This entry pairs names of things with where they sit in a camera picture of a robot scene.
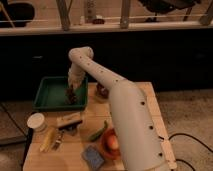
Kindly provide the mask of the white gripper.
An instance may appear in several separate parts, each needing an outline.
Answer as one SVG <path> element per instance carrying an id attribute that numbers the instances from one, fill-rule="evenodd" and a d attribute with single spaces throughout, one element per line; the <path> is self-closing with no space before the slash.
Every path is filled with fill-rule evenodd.
<path id="1" fill-rule="evenodd" d="M 74 72 L 72 69 L 68 71 L 68 85 L 74 90 L 79 88 L 84 80 L 85 72 Z"/>

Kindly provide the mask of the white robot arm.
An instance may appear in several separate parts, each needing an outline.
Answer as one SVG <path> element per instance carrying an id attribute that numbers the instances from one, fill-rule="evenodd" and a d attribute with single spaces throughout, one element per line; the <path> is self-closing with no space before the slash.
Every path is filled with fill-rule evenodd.
<path id="1" fill-rule="evenodd" d="M 127 171 L 170 171 L 149 112 L 145 93 L 132 81 L 93 60 L 90 47 L 69 51 L 72 62 L 69 82 L 87 72 L 109 91 L 109 108 Z"/>

